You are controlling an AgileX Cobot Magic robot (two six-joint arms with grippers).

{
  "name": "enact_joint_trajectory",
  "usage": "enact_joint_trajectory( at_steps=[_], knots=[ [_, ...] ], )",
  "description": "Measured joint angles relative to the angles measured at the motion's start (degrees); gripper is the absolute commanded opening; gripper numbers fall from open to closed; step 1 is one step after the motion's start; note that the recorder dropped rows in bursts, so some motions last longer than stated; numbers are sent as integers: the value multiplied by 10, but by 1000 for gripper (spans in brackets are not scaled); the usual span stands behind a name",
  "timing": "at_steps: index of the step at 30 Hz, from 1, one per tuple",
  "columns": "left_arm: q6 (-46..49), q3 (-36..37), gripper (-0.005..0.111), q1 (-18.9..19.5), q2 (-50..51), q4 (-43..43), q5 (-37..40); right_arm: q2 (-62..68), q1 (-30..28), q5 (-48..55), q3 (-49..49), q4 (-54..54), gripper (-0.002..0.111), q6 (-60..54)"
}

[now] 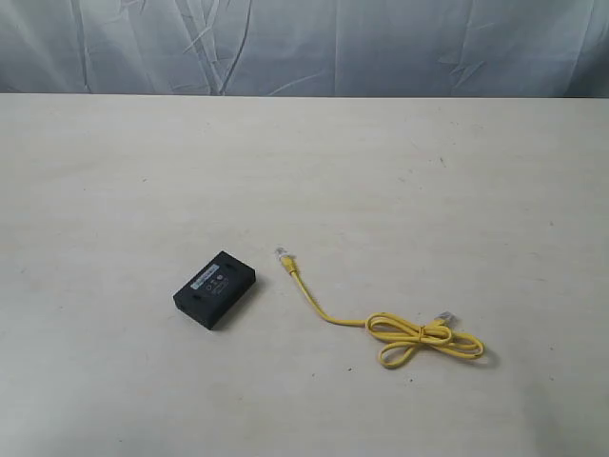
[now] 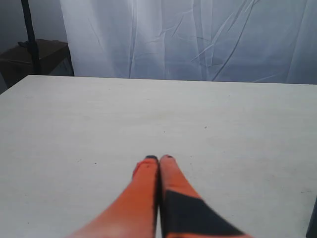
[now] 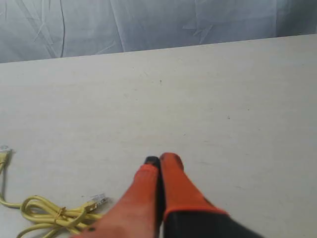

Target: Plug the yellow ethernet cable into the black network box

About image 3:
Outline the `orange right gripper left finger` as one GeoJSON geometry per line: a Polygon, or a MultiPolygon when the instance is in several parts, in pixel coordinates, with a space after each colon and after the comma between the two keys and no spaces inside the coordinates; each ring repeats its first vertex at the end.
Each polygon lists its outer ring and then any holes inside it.
{"type": "Polygon", "coordinates": [[[158,238],[160,230],[160,162],[148,156],[130,187],[102,218],[75,238],[158,238]]]}

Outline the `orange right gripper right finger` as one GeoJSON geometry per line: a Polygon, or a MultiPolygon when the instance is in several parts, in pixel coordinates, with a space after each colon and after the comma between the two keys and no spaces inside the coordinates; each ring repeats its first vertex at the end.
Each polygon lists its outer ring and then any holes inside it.
{"type": "Polygon", "coordinates": [[[177,154],[162,154],[160,166],[165,194],[165,238],[260,237],[211,204],[187,177],[177,154]]]}

